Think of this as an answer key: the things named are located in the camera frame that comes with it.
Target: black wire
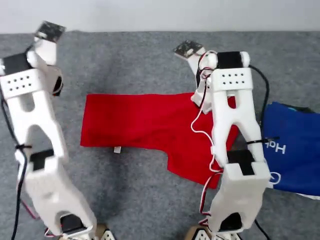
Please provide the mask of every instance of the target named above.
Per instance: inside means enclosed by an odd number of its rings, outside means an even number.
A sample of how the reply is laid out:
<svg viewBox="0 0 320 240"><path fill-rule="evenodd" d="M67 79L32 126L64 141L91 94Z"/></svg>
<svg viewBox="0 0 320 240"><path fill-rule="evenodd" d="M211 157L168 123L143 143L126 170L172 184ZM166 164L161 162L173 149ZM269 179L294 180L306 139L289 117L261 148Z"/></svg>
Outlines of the black wire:
<svg viewBox="0 0 320 240"><path fill-rule="evenodd" d="M265 230L260 226L257 220L254 220L255 225L258 227L258 229L263 233L263 235L266 237L267 240L271 240L271 238L268 236L268 234L265 232Z"/></svg>
<svg viewBox="0 0 320 240"><path fill-rule="evenodd" d="M243 238L240 236L239 233L237 233L237 236L238 236L238 238L239 238L240 240L243 240Z"/></svg>
<svg viewBox="0 0 320 240"><path fill-rule="evenodd" d="M21 172L21 177L20 180L18 182L18 186L17 186L17 193L16 193L16 206L15 206L15 217L14 217L14 226L13 226L13 231L12 231L12 236L11 236L11 240L14 240L16 238L16 234L17 234L17 230L18 230L18 223L19 223L19 213L20 213L20 198L21 198L21 191L22 191L22 186L25 180L25 175L26 175L26 170L27 170L27 163L28 163L28 158L27 155L25 153L25 151L23 151L23 148L30 148L31 146L25 146L25 145L20 145L19 141L14 133L13 127L9 121L9 117L8 114L6 112L6 107L8 107L7 102L5 101L5 99L3 98L2 92L1 93L1 110L5 119L5 122L7 124L7 127L9 129L10 135L12 137L12 140L15 143L15 148L17 150L19 150L24 158L24 163L23 163L23 168L22 168L22 172Z"/></svg>
<svg viewBox="0 0 320 240"><path fill-rule="evenodd" d="M264 95L262 110L260 113L260 126L261 126L261 129L263 129L265 110L266 110L266 106L267 106L268 99L269 99L269 93L270 93L270 85L269 85L269 81L268 81L267 77L262 73L262 71L260 71L260 69L258 69L257 67L255 67L253 65L249 65L249 68L255 70L261 76L261 78L264 80L264 83L265 83L265 95Z"/></svg>
<svg viewBox="0 0 320 240"><path fill-rule="evenodd" d="M261 133L263 132L263 127L264 127L264 117L265 117L265 110L267 107L268 103L268 98L269 98L269 93L270 93L270 85L267 77L262 73L260 69L258 69L255 66L249 65L249 68L255 70L264 80L265 83L265 95L264 95L264 100L263 100L263 105L262 105L262 110L260 113L260 127L261 127ZM255 219L254 220L255 225L258 227L258 229L263 233L263 235L266 237L267 240L271 240L271 238L268 236L268 234L265 232L265 230L260 226L258 221Z"/></svg>
<svg viewBox="0 0 320 240"><path fill-rule="evenodd" d="M219 236L219 235L215 235L216 237L218 237L219 239L225 240L223 237Z"/></svg>

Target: red cloth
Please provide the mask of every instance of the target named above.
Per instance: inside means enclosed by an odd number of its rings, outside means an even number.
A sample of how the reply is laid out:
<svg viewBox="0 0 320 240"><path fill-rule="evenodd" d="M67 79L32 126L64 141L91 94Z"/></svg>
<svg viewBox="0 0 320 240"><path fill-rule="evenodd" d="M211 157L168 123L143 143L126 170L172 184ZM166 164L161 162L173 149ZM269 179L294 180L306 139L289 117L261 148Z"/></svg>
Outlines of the red cloth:
<svg viewBox="0 0 320 240"><path fill-rule="evenodd" d="M84 109L81 146L137 147L167 153L167 169L183 178L205 184L212 175L211 143L203 133L194 133L190 124L199 108L190 100L193 93L113 95L89 94ZM230 106L235 105L229 98ZM212 113L201 114L195 130L211 135ZM226 143L231 148L238 129L232 126ZM219 178L210 184L216 188Z"/></svg>

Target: wire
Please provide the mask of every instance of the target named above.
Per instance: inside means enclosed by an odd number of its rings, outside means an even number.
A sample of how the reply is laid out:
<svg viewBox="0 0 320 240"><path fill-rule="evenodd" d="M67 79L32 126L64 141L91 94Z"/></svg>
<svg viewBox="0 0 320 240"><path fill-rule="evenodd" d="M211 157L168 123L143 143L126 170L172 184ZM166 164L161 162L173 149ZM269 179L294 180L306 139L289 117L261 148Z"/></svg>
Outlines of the wire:
<svg viewBox="0 0 320 240"><path fill-rule="evenodd" d="M265 236L265 238L267 240L271 240L271 238L268 236L268 234L265 232L265 230L260 226L260 224L258 223L258 221L255 219L254 220L255 225L258 227L258 229L263 233L263 235Z"/></svg>
<svg viewBox="0 0 320 240"><path fill-rule="evenodd" d="M219 235L215 235L217 238L225 240L223 237L219 236Z"/></svg>
<svg viewBox="0 0 320 240"><path fill-rule="evenodd" d="M260 126L261 126L261 129L263 129L264 118L265 118L265 110L266 110L266 107L267 107L267 103L268 103L268 99L269 99L269 93L270 93L270 84L269 84L269 81L268 81L267 77L263 74L263 72L259 68L255 67L253 65L249 65L249 68L255 70L261 76L261 78L264 80L264 83L265 83L265 95L264 95L262 110L261 110L261 113L260 113Z"/></svg>
<svg viewBox="0 0 320 240"><path fill-rule="evenodd" d="M264 80L264 83L265 83L265 95L264 95L262 110L261 110L261 113L260 113L261 136L262 136L262 139L263 139L264 138L264 136L263 136L264 117L265 117L265 110L266 110L268 99L269 99L270 84L269 84L269 80L262 73L262 71L260 69L258 69L257 67L255 67L253 65L249 65L249 68L255 70L262 77L262 79ZM268 236L268 234L265 232L265 230L260 226L260 224L258 223L258 221L256 219L254 220L254 223L258 227L258 229L263 233L263 235L266 237L266 239L267 240L271 240L271 238Z"/></svg>
<svg viewBox="0 0 320 240"><path fill-rule="evenodd" d="M200 200L200 206L199 206L199 212L201 214L205 215L205 216L211 216L211 214L209 212L203 212L208 186L209 186L211 180L214 178L214 176L220 175L220 174L222 174L222 172L215 172L212 176L210 176L208 178L208 180L206 181L206 183L203 186L203 190L202 190L202 194L201 194L201 200Z"/></svg>
<svg viewBox="0 0 320 240"><path fill-rule="evenodd" d="M49 233L50 232L50 229L47 227L45 230L44 230L44 236L46 238L54 238L56 237L56 235L54 235L53 233Z"/></svg>
<svg viewBox="0 0 320 240"><path fill-rule="evenodd" d="M36 215L36 214L31 210L31 207L30 207L25 201L23 201L22 199L20 199L20 201L21 201L21 204L24 206L25 210L28 212L28 214L29 214L34 220L39 219L39 216Z"/></svg>
<svg viewBox="0 0 320 240"><path fill-rule="evenodd" d="M237 233L236 235L240 240L243 240L243 238L240 236L240 234Z"/></svg>
<svg viewBox="0 0 320 240"><path fill-rule="evenodd" d="M201 113L202 113L202 110L203 110L203 107L204 107L204 101L205 101L205 98L206 98L206 92L207 92L207 83L205 82L204 83L204 92L203 92L203 97L202 97L202 100L201 100L201 103L200 103L200 110L199 110L199 113L198 115L195 117L195 119L191 122L191 125L190 125L190 128L191 130L196 133L196 134L204 134L206 135L206 137L209 139L210 143L211 143L211 146L213 147L214 146L214 142L212 140L212 138L209 136L208 133L206 133L205 131L202 131L202 130L195 130L194 129L194 124L195 122L198 120L198 118L200 117ZM213 164L215 162L215 155L212 156L212 161L210 162L210 165L209 165L209 169L211 172L214 172L214 173L219 173L221 172L221 170L216 170L216 169L213 169Z"/></svg>
<svg viewBox="0 0 320 240"><path fill-rule="evenodd" d="M25 151L23 151L24 148L29 148L31 146L26 146L24 144L20 144L15 133L13 130L13 127L11 126L11 123L9 121L9 117L6 112L5 106L8 108L8 104L5 101L2 92L1 93L1 110L6 122L6 125L8 127L9 133L11 135L12 140L15 143L15 148L19 150L23 156L23 164L22 164L22 171L21 171L21 176L19 177L18 185L17 185L17 193L16 193L16 205L15 205L15 217L14 217L14 225L13 225L13 231L12 231L12 236L11 240L14 240L16 238L17 230L18 230L18 222L19 222L19 213L20 213L20 198L21 198L21 191L22 191L22 186L25 180L25 175L26 175L26 170L27 170L27 155Z"/></svg>

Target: white wire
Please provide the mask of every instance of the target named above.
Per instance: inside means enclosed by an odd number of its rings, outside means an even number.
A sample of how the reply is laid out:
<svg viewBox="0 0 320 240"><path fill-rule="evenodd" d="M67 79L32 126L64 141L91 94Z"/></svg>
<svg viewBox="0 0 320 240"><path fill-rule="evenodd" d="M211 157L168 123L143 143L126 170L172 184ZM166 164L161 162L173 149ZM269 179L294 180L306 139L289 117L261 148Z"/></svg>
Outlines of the white wire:
<svg viewBox="0 0 320 240"><path fill-rule="evenodd" d="M209 136L208 133L206 133L205 131L202 131L202 130L195 130L195 129L194 129L194 124L195 124L195 122L198 120L198 118L200 117L200 115L201 115L201 113L202 113L202 110L203 110L203 107L204 107L204 104L202 103L202 105L200 106L199 113L198 113L198 115L195 117L195 119L191 122L190 127L191 127L191 130L192 130L194 133L206 135L207 138L210 140L211 146L214 147L214 142L212 141L212 138ZM212 168L212 165L214 164L214 162L215 162L215 155L212 156L212 160L211 160L211 162L210 162L209 169L210 169L211 172L219 173L220 170L216 170L216 169L213 169L213 168Z"/></svg>

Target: blue fabric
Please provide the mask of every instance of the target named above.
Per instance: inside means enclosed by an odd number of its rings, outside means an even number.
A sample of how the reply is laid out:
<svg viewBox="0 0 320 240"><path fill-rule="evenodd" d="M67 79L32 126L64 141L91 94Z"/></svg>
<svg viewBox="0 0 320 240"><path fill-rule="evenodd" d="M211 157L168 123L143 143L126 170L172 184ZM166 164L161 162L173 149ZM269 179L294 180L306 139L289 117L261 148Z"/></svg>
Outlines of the blue fabric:
<svg viewBox="0 0 320 240"><path fill-rule="evenodd" d="M304 113L278 102L264 114L263 144L274 189L320 196L320 114Z"/></svg>

